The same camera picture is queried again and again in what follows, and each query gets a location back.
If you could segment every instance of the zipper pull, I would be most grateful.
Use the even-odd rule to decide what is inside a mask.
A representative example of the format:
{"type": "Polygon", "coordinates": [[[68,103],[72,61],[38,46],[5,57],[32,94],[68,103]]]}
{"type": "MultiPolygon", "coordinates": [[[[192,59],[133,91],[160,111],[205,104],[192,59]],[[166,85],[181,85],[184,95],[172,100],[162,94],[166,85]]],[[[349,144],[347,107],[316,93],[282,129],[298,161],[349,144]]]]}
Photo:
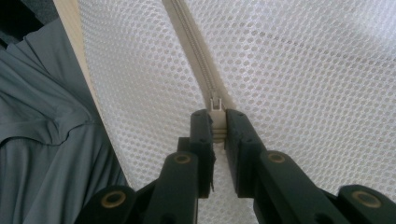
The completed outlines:
{"type": "Polygon", "coordinates": [[[222,143],[227,137],[227,119],[225,106],[221,102],[221,98],[210,99],[209,116],[212,119],[213,142],[222,143]]]}

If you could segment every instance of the white mesh fabric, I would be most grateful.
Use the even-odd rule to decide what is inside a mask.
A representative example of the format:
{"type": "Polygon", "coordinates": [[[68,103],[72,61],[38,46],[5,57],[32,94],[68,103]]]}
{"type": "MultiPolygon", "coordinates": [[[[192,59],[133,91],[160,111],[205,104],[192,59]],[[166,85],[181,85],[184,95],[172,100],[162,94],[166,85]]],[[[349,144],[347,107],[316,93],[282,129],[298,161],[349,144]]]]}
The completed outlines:
{"type": "MultiPolygon", "coordinates": [[[[388,1],[187,1],[225,87],[269,149],[321,188],[396,201],[396,6],[388,1]]],[[[160,0],[80,1],[99,109],[133,187],[156,178],[205,107],[160,0]]],[[[225,155],[200,223],[252,223],[225,155]]]]}

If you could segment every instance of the brass rivet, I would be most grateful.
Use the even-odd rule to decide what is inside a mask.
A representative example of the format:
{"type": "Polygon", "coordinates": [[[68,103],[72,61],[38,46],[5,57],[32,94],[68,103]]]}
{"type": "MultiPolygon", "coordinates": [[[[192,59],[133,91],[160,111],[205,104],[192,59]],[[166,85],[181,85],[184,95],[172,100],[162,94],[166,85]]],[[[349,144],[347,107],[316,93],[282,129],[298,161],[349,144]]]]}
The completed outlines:
{"type": "Polygon", "coordinates": [[[111,191],[102,198],[102,206],[105,208],[114,208],[125,202],[126,195],[120,190],[111,191]]]}
{"type": "Polygon", "coordinates": [[[377,197],[373,194],[368,193],[366,191],[357,190],[352,193],[353,199],[358,201],[359,203],[371,207],[371,208],[379,208],[381,207],[381,202],[377,197]]]}
{"type": "Polygon", "coordinates": [[[283,157],[282,155],[280,155],[278,153],[270,153],[268,155],[268,159],[270,159],[270,161],[273,161],[276,163],[282,163],[286,160],[285,157],[283,157]]]}
{"type": "Polygon", "coordinates": [[[180,164],[189,163],[191,161],[191,157],[189,155],[177,155],[175,156],[175,161],[180,164]]]}

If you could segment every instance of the zipper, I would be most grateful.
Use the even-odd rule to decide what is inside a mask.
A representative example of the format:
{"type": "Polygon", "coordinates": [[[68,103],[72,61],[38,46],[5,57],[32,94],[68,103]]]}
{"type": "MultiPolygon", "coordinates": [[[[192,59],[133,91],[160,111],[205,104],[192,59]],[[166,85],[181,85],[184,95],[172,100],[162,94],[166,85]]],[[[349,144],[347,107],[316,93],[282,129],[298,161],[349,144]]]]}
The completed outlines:
{"type": "Polygon", "coordinates": [[[219,78],[216,66],[186,4],[182,0],[163,0],[163,5],[202,90],[206,108],[213,121],[213,140],[215,143],[223,142],[227,136],[225,110],[234,108],[231,97],[219,78]]]}

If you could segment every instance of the gray fabric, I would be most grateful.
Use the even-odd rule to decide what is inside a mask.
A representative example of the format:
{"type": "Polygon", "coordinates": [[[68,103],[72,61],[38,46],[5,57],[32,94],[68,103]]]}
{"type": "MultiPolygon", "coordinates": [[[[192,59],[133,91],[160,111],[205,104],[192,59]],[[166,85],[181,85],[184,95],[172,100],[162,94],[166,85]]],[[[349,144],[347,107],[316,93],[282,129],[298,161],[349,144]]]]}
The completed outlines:
{"type": "Polygon", "coordinates": [[[73,223],[125,185],[59,20],[0,51],[0,223],[73,223]]]}

